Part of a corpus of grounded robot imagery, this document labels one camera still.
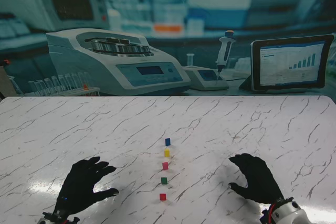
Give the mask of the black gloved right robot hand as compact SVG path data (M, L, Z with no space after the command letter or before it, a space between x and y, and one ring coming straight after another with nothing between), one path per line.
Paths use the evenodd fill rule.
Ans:
M274 204L277 200L284 199L264 160L248 153L236 154L229 160L240 169L247 180L247 187L229 183L230 189L235 193L260 204Z

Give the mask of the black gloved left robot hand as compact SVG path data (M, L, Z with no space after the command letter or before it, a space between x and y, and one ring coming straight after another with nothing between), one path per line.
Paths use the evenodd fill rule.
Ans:
M74 163L58 194L54 213L67 218L97 202L118 195L119 191L115 188L96 193L93 191L96 183L115 170L108 162L100 161L99 156Z

